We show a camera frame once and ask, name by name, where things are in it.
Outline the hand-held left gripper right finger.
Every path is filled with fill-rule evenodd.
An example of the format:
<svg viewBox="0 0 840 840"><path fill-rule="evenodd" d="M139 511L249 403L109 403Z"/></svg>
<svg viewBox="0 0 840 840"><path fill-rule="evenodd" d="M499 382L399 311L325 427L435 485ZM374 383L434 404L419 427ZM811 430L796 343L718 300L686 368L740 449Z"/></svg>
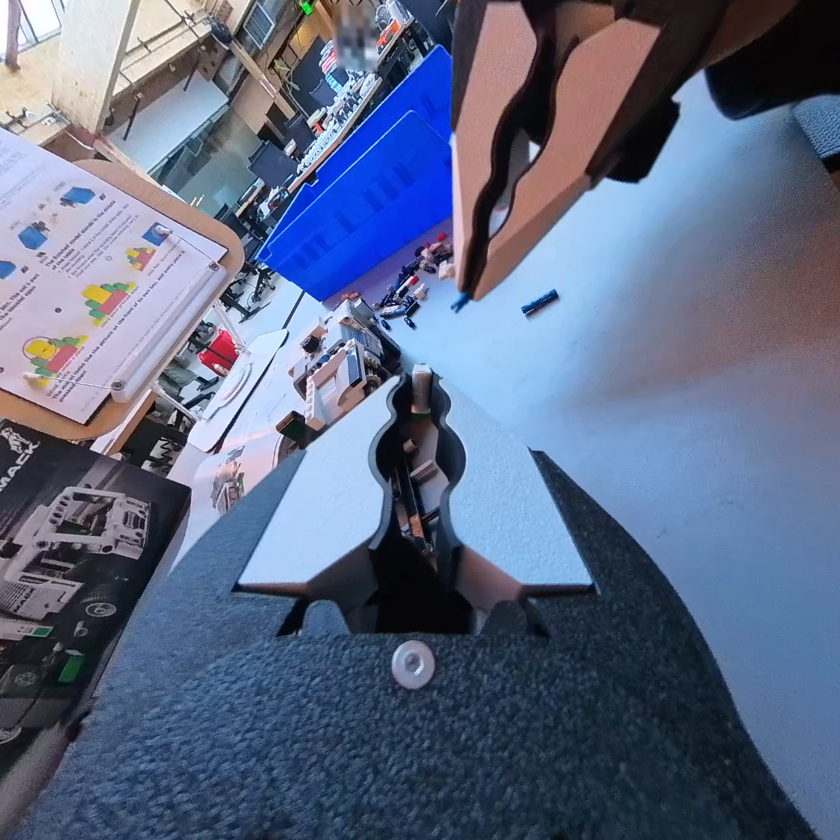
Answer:
<svg viewBox="0 0 840 840"><path fill-rule="evenodd" d="M444 592L478 632L494 607L589 594L590 569L536 454L452 381L433 374L435 557Z"/></svg>

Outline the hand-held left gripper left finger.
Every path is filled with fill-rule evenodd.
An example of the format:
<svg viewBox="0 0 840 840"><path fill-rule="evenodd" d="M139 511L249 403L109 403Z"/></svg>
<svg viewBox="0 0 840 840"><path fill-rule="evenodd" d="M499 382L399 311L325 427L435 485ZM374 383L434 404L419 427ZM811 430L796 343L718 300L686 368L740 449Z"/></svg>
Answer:
<svg viewBox="0 0 840 840"><path fill-rule="evenodd" d="M392 466L377 452L406 383L393 376L301 454L239 575L237 594L337 606L353 632L375 632L411 555L394 506Z"/></svg>

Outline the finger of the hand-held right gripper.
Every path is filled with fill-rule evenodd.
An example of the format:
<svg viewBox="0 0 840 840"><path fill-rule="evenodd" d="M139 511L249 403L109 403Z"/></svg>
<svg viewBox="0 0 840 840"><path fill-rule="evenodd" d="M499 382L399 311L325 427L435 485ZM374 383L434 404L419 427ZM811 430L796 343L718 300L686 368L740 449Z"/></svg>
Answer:
<svg viewBox="0 0 840 840"><path fill-rule="evenodd" d="M560 74L578 35L561 2L463 2L453 45L453 222L459 293L506 279L580 196L549 161Z"/></svg>
<svg viewBox="0 0 840 840"><path fill-rule="evenodd" d="M633 126L782 17L782 2L561 2L561 34L580 38L560 74L549 136L549 161L580 178L566 212L598 185L585 168L610 128Z"/></svg>

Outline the white lego truck model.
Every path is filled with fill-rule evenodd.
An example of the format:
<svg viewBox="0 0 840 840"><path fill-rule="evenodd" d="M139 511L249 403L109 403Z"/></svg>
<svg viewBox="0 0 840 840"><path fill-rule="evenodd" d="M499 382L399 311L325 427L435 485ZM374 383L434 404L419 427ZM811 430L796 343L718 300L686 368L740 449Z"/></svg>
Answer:
<svg viewBox="0 0 840 840"><path fill-rule="evenodd" d="M277 424L278 459L302 450L402 371L402 350L357 294L318 318L297 342L289 369L302 409Z"/></svg>

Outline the white lego beam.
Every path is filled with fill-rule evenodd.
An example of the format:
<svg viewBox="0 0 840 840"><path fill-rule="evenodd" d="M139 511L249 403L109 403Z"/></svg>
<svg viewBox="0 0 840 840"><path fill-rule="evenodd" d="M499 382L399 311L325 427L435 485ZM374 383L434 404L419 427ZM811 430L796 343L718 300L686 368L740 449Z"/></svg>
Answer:
<svg viewBox="0 0 840 840"><path fill-rule="evenodd" d="M448 477L437 458L439 432L432 415L431 368L416 364L411 383L410 405L398 428L402 458L392 472L392 499L403 538L437 571L440 501Z"/></svg>

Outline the lego instruction booklet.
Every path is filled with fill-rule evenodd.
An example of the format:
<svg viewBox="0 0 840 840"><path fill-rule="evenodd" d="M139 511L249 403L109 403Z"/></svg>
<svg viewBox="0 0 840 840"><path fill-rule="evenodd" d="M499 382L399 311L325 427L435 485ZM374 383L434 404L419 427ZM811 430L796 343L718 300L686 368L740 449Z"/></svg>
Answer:
<svg viewBox="0 0 840 840"><path fill-rule="evenodd" d="M192 479L190 522L215 524L277 467L279 452L280 434L270 429L206 458Z"/></svg>

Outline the pile of small lego pieces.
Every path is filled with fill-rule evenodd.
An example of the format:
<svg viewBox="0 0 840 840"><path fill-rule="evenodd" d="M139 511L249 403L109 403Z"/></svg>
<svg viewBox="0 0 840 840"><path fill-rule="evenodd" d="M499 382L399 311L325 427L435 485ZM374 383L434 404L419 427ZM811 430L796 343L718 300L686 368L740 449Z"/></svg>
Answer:
<svg viewBox="0 0 840 840"><path fill-rule="evenodd" d="M401 320L414 329L414 314L427 298L428 281L445 280L453 276L454 256L454 241L447 233L441 233L436 239L418 246L414 258L401 267L396 279L386 287L382 298L373 306L379 325L390 331L392 322Z"/></svg>

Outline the dark lego set box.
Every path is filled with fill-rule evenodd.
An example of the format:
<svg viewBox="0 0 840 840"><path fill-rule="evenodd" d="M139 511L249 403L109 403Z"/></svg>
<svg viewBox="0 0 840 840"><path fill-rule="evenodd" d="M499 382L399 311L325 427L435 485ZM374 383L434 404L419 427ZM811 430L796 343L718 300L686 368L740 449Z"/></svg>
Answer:
<svg viewBox="0 0 840 840"><path fill-rule="evenodd" d="M2 419L2 753L70 719L190 496L183 484Z"/></svg>

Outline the person's right hand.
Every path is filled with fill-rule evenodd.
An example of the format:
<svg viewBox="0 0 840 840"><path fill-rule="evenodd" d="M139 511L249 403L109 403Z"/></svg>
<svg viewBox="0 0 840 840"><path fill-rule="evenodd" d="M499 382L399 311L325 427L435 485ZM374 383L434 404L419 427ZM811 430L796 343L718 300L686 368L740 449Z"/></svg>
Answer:
<svg viewBox="0 0 840 840"><path fill-rule="evenodd" d="M776 26L710 65L712 100L730 120L839 93L839 2L798 2Z"/></svg>

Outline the white shaped card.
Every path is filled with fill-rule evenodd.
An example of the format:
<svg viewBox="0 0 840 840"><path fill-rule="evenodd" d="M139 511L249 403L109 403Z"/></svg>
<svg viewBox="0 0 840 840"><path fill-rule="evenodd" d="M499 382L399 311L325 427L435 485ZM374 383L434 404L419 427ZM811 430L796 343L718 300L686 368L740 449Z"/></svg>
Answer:
<svg viewBox="0 0 840 840"><path fill-rule="evenodd" d="M280 329L264 333L248 345L192 427L186 441L190 446L208 453L223 440L288 336L288 329Z"/></svg>

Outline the blue plastic bin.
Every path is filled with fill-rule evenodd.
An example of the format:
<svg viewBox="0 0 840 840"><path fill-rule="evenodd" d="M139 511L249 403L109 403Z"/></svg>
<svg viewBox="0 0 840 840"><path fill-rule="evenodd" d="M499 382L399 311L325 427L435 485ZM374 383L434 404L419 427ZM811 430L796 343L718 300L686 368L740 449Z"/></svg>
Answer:
<svg viewBox="0 0 840 840"><path fill-rule="evenodd" d="M301 186L258 254L326 301L453 212L452 59L434 47Z"/></svg>

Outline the grey mesh chair seat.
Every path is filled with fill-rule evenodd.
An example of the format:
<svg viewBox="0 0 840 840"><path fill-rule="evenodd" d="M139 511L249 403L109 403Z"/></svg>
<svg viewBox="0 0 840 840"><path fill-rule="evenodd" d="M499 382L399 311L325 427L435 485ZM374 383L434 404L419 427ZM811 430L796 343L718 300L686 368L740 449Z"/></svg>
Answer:
<svg viewBox="0 0 840 840"><path fill-rule="evenodd" d="M793 114L821 160L839 155L838 94L802 101L793 108Z"/></svg>

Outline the red storage box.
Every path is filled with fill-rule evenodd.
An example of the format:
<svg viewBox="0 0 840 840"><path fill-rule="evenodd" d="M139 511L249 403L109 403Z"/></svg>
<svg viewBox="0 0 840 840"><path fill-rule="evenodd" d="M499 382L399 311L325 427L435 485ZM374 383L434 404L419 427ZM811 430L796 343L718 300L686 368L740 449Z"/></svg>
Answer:
<svg viewBox="0 0 840 840"><path fill-rule="evenodd" d="M226 377L234 367L239 351L231 334L218 329L216 337L198 355L198 360L215 375Z"/></svg>

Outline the black computer monitor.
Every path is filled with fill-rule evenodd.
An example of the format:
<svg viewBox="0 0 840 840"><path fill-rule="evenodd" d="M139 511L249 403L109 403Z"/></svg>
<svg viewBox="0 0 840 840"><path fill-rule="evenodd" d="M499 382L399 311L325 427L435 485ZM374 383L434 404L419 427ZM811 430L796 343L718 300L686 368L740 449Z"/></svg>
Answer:
<svg viewBox="0 0 840 840"><path fill-rule="evenodd" d="M249 156L248 168L271 189L286 187L298 176L298 163L269 141Z"/></svg>

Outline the white clip bar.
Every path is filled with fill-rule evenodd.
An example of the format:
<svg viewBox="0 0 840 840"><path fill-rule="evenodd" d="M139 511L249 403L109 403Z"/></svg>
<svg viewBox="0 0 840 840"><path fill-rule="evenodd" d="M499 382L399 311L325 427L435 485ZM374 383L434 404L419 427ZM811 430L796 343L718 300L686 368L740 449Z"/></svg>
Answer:
<svg viewBox="0 0 840 840"><path fill-rule="evenodd" d="M131 403L150 385L182 347L204 314L218 298L226 269L210 262L188 290L150 326L140 342L126 354L108 389L116 403Z"/></svg>

